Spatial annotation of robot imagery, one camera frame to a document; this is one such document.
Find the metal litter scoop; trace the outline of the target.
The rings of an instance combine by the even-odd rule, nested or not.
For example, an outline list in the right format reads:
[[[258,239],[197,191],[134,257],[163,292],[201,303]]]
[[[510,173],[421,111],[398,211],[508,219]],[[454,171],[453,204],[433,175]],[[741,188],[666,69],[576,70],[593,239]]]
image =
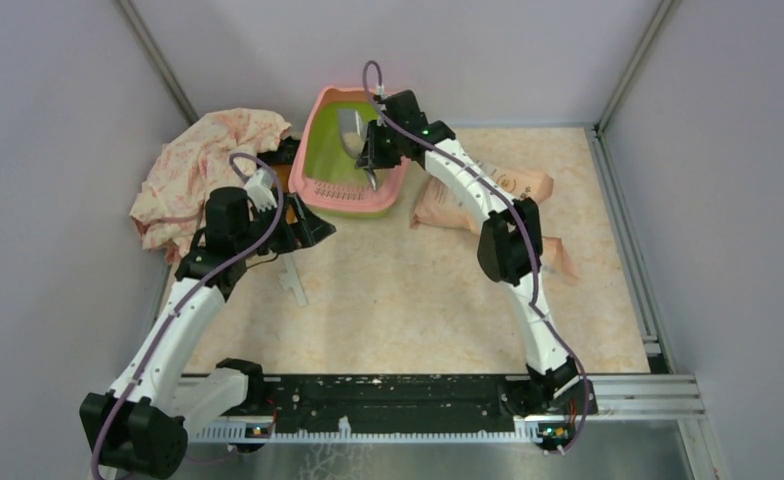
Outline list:
[[[379,187],[377,176],[362,157],[367,142],[368,123],[359,111],[352,108],[339,108],[337,122],[340,143],[345,154],[354,161],[356,169],[363,171],[371,190],[376,192]]]

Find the pink and green litter box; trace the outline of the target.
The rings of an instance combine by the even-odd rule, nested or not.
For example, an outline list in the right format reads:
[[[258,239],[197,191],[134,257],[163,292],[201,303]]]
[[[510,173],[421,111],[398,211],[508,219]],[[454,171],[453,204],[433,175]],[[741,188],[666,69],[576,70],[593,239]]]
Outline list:
[[[363,120],[377,118],[360,88],[328,86],[317,96],[305,123],[288,179],[288,188],[315,211],[352,218],[387,213],[403,187],[408,162],[377,172],[372,189],[364,171],[344,150],[339,113],[355,110]]]

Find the white bag sealing clip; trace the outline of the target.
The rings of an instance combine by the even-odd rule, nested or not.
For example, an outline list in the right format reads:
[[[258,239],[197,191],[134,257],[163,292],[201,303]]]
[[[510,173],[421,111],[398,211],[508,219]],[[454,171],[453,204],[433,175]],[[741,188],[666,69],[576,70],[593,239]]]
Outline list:
[[[292,292],[298,306],[306,307],[308,300],[293,255],[284,254],[281,256],[281,259],[283,261],[283,270],[278,274],[281,288]]]

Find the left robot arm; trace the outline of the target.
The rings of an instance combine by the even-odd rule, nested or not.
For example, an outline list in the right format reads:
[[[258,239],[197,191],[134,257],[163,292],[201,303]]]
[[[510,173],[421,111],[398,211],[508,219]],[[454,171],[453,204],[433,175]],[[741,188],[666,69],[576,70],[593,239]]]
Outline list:
[[[248,258],[311,248],[336,228],[298,195],[275,187],[255,195],[218,188],[204,216],[139,351],[106,392],[90,393],[80,405],[94,478],[111,467],[167,479],[184,460],[190,439],[223,414],[274,411],[263,369],[251,361],[225,359],[190,389],[178,386],[203,333],[247,272]]]

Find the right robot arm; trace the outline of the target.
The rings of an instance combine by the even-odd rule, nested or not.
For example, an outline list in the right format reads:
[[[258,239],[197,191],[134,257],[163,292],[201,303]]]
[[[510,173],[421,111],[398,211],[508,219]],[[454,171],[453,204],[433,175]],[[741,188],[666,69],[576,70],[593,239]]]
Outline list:
[[[368,90],[365,96],[377,117],[365,128],[358,167],[389,169],[406,158],[463,202],[480,224],[480,268],[507,289],[514,304],[535,408],[556,412],[573,404],[580,417],[589,415],[592,387],[587,373],[557,332],[544,292],[544,242],[537,203],[514,197],[492,180],[450,127],[427,120],[412,91],[382,96]]]

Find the beige litter pellets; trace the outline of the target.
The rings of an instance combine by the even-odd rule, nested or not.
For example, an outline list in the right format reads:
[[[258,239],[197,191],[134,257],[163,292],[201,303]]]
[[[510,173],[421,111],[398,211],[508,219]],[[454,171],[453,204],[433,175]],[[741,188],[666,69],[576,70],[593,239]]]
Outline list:
[[[363,152],[366,140],[357,132],[345,132],[341,135],[343,151],[352,159],[357,159]]]

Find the orange wooden tray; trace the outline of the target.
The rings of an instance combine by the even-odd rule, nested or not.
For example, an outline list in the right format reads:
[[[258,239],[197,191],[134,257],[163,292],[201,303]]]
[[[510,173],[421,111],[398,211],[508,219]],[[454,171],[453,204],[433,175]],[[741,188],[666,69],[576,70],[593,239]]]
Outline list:
[[[294,197],[294,191],[289,186],[289,179],[299,146],[300,139],[289,136],[280,141],[276,150],[261,153],[259,155],[259,158],[268,164],[277,174],[277,178],[280,180],[281,186],[284,189],[287,198],[284,222],[287,225],[292,225],[297,222],[297,214],[295,213],[295,208],[291,202],[291,198]]]

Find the pink floral cloth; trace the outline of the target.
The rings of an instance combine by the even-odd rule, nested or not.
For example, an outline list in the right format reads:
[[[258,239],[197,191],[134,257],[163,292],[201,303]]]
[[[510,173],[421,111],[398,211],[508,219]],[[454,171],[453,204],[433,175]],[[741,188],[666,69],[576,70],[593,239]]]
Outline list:
[[[244,184],[229,156],[274,151],[290,130],[274,111],[234,108],[205,114],[165,144],[129,213],[143,249],[162,251],[169,265],[179,262],[204,224],[209,194]]]

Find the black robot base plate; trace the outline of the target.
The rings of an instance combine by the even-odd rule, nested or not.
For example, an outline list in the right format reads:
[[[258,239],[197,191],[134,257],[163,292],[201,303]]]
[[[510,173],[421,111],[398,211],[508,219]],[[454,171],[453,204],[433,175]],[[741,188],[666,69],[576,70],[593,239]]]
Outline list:
[[[280,434],[509,433],[514,421],[550,416],[579,425],[598,405],[592,386],[545,403],[526,375],[264,375],[229,416],[269,417]]]

